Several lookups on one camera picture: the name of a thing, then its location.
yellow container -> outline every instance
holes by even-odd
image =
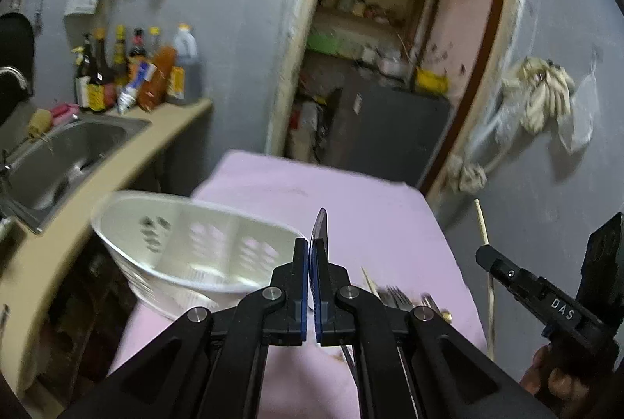
[[[449,80],[447,76],[439,76],[431,71],[416,69],[416,86],[426,90],[445,94],[449,90]]]

silver pivot bolt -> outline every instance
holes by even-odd
[[[340,295],[347,299],[353,299],[360,295],[360,290],[357,287],[353,287],[353,285],[345,285],[340,289]]]
[[[419,306],[414,309],[414,316],[418,320],[427,322],[433,318],[433,310],[426,306]]]
[[[262,291],[262,297],[274,301],[282,296],[282,290],[279,287],[267,287]]]
[[[188,318],[191,322],[202,322],[206,320],[207,316],[208,310],[204,307],[191,308],[186,314],[186,318]]]

kitchen sink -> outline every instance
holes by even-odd
[[[0,172],[0,210],[41,233],[96,167],[149,124],[107,115],[75,115],[43,139],[22,145]]]

black frying pan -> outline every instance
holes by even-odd
[[[32,61],[35,39],[30,21],[21,13],[0,16],[0,67],[10,66],[26,77],[29,89],[23,90],[11,74],[0,75],[0,125],[19,102],[32,94]]]

pink wall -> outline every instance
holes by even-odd
[[[422,66],[437,74],[446,69],[448,99],[457,106],[464,95],[488,22],[492,0],[439,0]],[[461,74],[461,66],[466,72]]]

